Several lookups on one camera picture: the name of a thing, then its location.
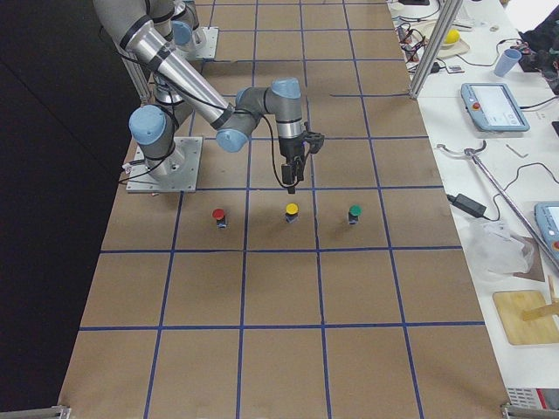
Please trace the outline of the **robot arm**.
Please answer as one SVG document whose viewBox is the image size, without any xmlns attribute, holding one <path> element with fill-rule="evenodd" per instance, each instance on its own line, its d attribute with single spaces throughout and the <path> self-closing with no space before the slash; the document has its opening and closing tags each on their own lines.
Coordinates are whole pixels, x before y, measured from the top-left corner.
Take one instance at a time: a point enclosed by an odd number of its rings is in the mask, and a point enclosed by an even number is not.
<svg viewBox="0 0 559 419">
<path fill-rule="evenodd" d="M 195 50 L 204 46 L 206 37 L 200 26 L 194 1 L 175 1 L 171 18 L 175 43 L 184 50 Z"/>
<path fill-rule="evenodd" d="M 163 191 L 173 189 L 190 157 L 175 133 L 192 113 L 212 126 L 217 144 L 230 153 L 238 152 L 259 123 L 273 116 L 271 137 L 286 159 L 274 175 L 281 188 L 294 193 L 312 152 L 296 78 L 247 87 L 229 103 L 177 50 L 189 43 L 190 26 L 176 1 L 96 1 L 93 7 L 116 51 L 128 63 L 148 70 L 155 81 L 154 103 L 137 108 L 128 123 L 143 153 L 144 170 L 122 184 L 154 181 Z"/>
</svg>

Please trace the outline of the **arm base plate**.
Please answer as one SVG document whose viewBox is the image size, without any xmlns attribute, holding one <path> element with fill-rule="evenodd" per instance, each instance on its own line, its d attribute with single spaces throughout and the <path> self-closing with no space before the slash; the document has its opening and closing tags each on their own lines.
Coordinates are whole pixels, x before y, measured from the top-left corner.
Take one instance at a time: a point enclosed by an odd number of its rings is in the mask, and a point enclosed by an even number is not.
<svg viewBox="0 0 559 419">
<path fill-rule="evenodd" d="M 213 60 L 217 50 L 217 27 L 201 27 L 204 31 L 206 41 L 204 46 L 195 50 L 184 50 L 176 45 L 178 54 L 189 61 Z"/>
<path fill-rule="evenodd" d="M 148 170 L 157 162 L 145 164 L 143 152 L 139 146 L 135 150 L 135 159 L 141 163 L 133 165 L 127 177 L 126 191 L 130 194 L 153 194 L 174 192 L 195 192 L 203 148 L 203 137 L 176 136 L 174 152 L 151 173 Z"/>
</svg>

